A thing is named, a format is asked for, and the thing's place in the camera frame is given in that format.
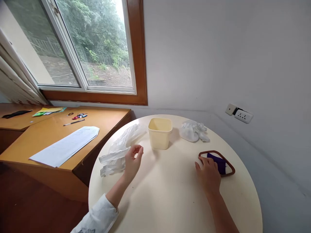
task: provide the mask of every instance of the brown triangular frame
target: brown triangular frame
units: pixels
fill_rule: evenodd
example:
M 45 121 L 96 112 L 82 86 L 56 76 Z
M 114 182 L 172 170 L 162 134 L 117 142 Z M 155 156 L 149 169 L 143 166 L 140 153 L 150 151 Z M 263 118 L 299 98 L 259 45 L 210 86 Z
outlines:
M 229 161 L 221 153 L 219 153 L 218 151 L 215 151 L 215 150 L 203 151 L 203 152 L 199 153 L 199 156 L 201 156 L 202 154 L 207 154 L 207 153 L 216 153 L 216 154 L 218 154 L 222 159 L 226 160 L 226 163 L 232 169 L 232 172 L 230 172 L 228 174 L 220 175 L 221 177 L 231 176 L 231 175 L 233 175 L 236 172 L 236 170 L 234 169 L 232 164 L 229 163 Z

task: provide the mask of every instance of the hand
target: hand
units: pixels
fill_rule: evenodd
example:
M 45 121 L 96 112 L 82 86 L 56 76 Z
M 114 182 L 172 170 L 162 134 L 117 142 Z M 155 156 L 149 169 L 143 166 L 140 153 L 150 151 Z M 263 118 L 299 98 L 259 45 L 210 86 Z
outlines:
M 124 177 L 128 183 L 131 183 L 136 176 L 140 167 L 140 162 L 144 153 L 144 148 L 141 145 L 133 145 L 125 155 L 125 171 Z
M 199 156 L 199 160 L 203 162 L 201 169 L 199 164 L 195 162 L 198 179 L 205 192 L 207 198 L 220 194 L 219 187 L 221 177 L 218 172 L 218 165 L 212 158 L 204 158 Z

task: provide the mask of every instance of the yellow paper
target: yellow paper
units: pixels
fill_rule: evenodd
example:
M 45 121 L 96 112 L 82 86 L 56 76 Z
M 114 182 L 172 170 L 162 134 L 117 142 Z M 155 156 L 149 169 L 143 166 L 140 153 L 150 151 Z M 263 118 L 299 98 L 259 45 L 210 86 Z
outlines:
M 37 113 L 38 112 L 58 112 L 61 110 L 63 110 L 62 107 L 60 107 L 60 108 L 42 108 L 40 111 L 37 111 Z

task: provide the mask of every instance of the window frame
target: window frame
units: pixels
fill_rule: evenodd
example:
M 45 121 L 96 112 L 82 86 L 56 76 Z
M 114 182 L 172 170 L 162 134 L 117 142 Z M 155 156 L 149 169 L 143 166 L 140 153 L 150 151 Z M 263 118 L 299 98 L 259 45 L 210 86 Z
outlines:
M 48 100 L 148 105 L 143 0 L 122 0 L 133 87 L 90 86 L 54 0 L 41 0 L 55 35 L 80 86 L 38 84 Z

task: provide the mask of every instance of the tree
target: tree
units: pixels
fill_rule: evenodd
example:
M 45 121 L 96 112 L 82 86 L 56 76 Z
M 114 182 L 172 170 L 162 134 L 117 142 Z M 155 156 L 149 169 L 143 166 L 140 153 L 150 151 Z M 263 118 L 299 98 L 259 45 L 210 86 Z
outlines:
M 14 17 L 26 32 L 39 39 L 55 37 L 40 0 L 6 0 Z M 69 35 L 77 50 L 129 61 L 124 22 L 112 0 L 56 0 Z

